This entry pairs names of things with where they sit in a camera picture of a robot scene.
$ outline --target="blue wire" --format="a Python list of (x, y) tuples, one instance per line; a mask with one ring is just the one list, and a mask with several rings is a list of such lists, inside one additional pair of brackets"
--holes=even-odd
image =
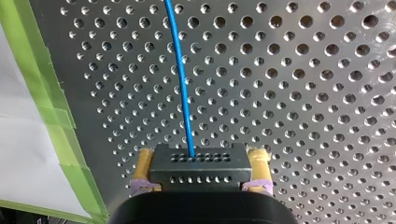
[(184, 117), (183, 119), (184, 119), (184, 126), (186, 129), (187, 146), (189, 148), (190, 157), (194, 157), (195, 156), (194, 139), (192, 138), (192, 134), (191, 134), (190, 110), (189, 110), (189, 103), (187, 102), (189, 93), (187, 91), (187, 85), (185, 82), (186, 73), (184, 71), (184, 64), (182, 62), (183, 55), (181, 51), (180, 41), (178, 39), (178, 30), (177, 30), (175, 12), (172, 7), (172, 0), (164, 0), (164, 2), (165, 2), (166, 12), (168, 13), (168, 19), (171, 24), (172, 38), (174, 41), (174, 47), (176, 52), (178, 80), (180, 82), (180, 89), (181, 89), (181, 105), (183, 106), (183, 117)]

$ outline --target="white paper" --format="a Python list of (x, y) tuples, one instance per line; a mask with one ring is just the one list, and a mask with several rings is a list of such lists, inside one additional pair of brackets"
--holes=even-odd
[(0, 24), (0, 200), (90, 217), (50, 141)]

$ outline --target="green tape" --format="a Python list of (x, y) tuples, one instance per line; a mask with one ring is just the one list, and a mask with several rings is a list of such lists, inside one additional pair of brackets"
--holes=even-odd
[(78, 201), (92, 219), (28, 204), (0, 201), (0, 206), (62, 217), (105, 223), (108, 212), (74, 132), (76, 124), (60, 89), (28, 0), (0, 0), (0, 22), (41, 118), (46, 123), (64, 174)]

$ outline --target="purple tape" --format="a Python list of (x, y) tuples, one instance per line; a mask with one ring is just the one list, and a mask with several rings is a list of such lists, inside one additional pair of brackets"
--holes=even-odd
[(131, 180), (131, 186), (132, 186), (132, 196), (136, 196), (142, 193), (149, 192), (148, 189), (143, 189), (143, 188), (154, 189), (160, 187), (161, 185), (153, 184), (146, 179), (133, 179)]
[(274, 194), (273, 192), (274, 183), (272, 182), (272, 180), (268, 180), (268, 179), (252, 180), (243, 184), (242, 190), (247, 191), (248, 187), (264, 187), (265, 190), (268, 191), (268, 193), (270, 193), (271, 195)]

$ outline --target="metal panel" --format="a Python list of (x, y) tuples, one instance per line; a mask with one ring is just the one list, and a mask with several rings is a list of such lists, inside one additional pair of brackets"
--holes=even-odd
[[(186, 147), (161, 1), (31, 0), (109, 210)], [(394, 1), (174, 1), (198, 147), (272, 151), (301, 223), (396, 223)]]

